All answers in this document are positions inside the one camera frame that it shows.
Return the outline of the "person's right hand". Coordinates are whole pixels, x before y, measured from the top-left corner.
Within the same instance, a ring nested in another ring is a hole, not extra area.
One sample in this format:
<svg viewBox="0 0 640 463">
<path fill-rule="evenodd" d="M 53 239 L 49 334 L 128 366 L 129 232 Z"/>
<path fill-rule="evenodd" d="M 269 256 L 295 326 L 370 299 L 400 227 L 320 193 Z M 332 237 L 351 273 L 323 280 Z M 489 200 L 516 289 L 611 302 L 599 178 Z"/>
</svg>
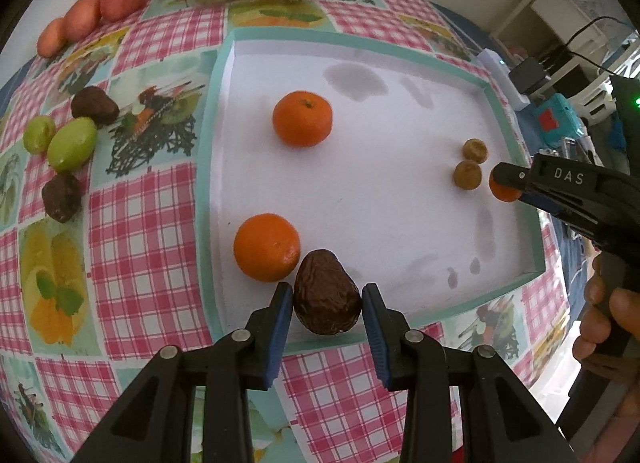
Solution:
<svg viewBox="0 0 640 463">
<path fill-rule="evenodd" d="M 612 322 L 615 322 L 625 331 L 639 338 L 639 295 L 625 289 L 615 289 L 612 292 L 610 303 L 612 319 L 608 319 L 597 308 L 605 298 L 605 284 L 600 275 L 600 269 L 594 268 L 593 276 L 585 287 L 585 298 L 588 309 L 582 316 L 580 333 L 573 345 L 573 355 L 578 361 L 582 361 L 594 353 L 597 345 L 608 339 L 612 331 Z"/>
</svg>

